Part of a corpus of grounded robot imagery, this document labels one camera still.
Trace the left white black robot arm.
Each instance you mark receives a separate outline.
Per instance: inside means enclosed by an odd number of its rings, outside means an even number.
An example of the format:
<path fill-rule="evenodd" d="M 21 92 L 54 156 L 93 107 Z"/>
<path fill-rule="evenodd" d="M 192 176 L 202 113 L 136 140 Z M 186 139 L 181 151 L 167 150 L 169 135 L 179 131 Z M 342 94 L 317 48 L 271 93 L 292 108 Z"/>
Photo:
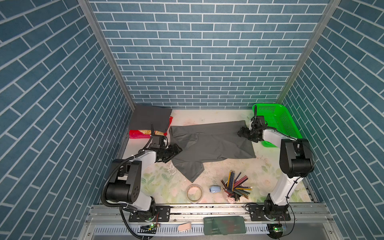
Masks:
<path fill-rule="evenodd" d="M 154 198 L 141 192 L 142 173 L 152 164 L 169 162 L 182 151 L 177 144 L 170 144 L 166 136 L 152 135 L 136 155 L 113 160 L 102 187 L 102 204 L 152 218 L 156 203 Z"/>

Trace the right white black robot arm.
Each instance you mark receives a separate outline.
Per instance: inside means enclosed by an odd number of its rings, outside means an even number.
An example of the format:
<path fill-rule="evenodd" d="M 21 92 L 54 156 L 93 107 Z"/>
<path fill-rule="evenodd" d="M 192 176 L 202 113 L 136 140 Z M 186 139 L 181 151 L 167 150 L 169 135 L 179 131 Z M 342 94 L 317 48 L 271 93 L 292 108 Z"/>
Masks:
<path fill-rule="evenodd" d="M 239 137 L 252 142 L 269 142 L 280 149 L 279 164 L 282 174 L 274 190 L 264 201 L 263 213 L 269 220 L 275 220 L 288 214 L 289 199 L 296 185 L 315 168 L 310 143 L 269 127 L 263 116 L 254 116 L 250 127 L 241 127 Z"/>

